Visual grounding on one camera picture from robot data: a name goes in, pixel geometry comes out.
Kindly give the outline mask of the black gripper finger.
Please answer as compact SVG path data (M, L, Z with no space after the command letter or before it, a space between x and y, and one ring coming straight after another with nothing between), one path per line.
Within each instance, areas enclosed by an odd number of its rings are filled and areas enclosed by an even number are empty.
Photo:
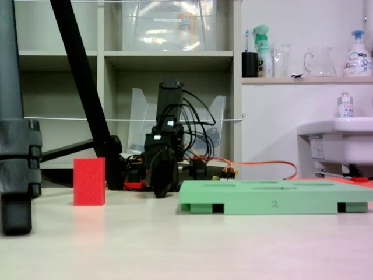
M164 198L173 180L173 159L170 150L158 151L151 160L151 185L156 198Z
M178 170L178 162L176 159L173 161L173 173L172 179L170 183L170 193L178 192L178 184L179 184L179 170Z

